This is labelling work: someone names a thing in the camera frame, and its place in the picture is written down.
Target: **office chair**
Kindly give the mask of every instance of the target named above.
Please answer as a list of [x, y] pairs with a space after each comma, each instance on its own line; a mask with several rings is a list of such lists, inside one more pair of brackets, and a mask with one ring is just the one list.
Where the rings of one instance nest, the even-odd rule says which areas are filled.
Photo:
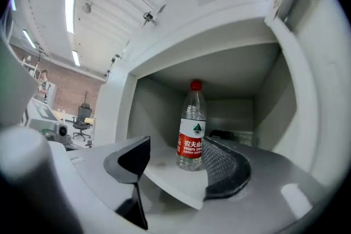
[[79, 135], [83, 137], [84, 141], [86, 140], [84, 136], [88, 136], [89, 138], [91, 137], [91, 135], [83, 133], [84, 130], [90, 128], [90, 124], [85, 123], [84, 120], [89, 118], [91, 114], [92, 109], [90, 108], [89, 104], [82, 104], [80, 107], [78, 107], [78, 115], [77, 117], [73, 117], [73, 127], [80, 130], [80, 132], [73, 133], [73, 139]]

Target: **fluorescent light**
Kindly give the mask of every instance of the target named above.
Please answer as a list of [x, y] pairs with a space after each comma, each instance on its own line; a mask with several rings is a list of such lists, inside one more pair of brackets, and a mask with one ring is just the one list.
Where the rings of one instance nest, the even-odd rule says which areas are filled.
[[16, 3], [15, 0], [11, 0], [11, 7], [13, 11], [16, 11]]
[[26, 36], [28, 42], [32, 45], [32, 47], [33, 47], [34, 49], [37, 49], [37, 47], [35, 47], [35, 45], [34, 45], [32, 39], [29, 37], [28, 32], [27, 32], [26, 30], [23, 30], [23, 33], [24, 33], [24, 35]]
[[71, 33], [74, 33], [75, 1], [65, 0], [66, 27], [67, 31]]
[[77, 51], [72, 51], [72, 54], [73, 54], [73, 59], [75, 61], [76, 66], [81, 66], [79, 64], [78, 52]]

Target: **brick wall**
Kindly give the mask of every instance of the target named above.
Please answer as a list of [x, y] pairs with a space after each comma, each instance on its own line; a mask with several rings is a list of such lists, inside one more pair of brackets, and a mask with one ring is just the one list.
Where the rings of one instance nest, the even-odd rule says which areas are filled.
[[[20, 60], [24, 56], [31, 55], [31, 62], [34, 64], [37, 61], [34, 55], [16, 46], [12, 47]], [[57, 86], [54, 110], [65, 110], [68, 114], [76, 115], [78, 107], [84, 102], [84, 91], [87, 90], [89, 92], [87, 103], [90, 104], [94, 114], [99, 89], [104, 82], [43, 59], [40, 60], [39, 67], [48, 71], [48, 80]]]

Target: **person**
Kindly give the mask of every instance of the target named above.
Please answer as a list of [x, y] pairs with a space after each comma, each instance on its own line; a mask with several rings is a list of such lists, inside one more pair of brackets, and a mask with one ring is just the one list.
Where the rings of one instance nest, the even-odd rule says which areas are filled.
[[49, 93], [49, 81], [48, 81], [48, 71], [43, 70], [39, 77], [39, 87], [37, 92], [34, 94], [34, 98], [41, 102], [47, 101], [47, 96]]

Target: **bottle label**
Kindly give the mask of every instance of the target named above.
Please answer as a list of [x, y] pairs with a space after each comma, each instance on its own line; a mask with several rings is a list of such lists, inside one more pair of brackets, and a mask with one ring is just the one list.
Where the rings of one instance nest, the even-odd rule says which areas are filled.
[[180, 120], [177, 153], [187, 158], [199, 158], [202, 152], [201, 139], [205, 135], [206, 121]]

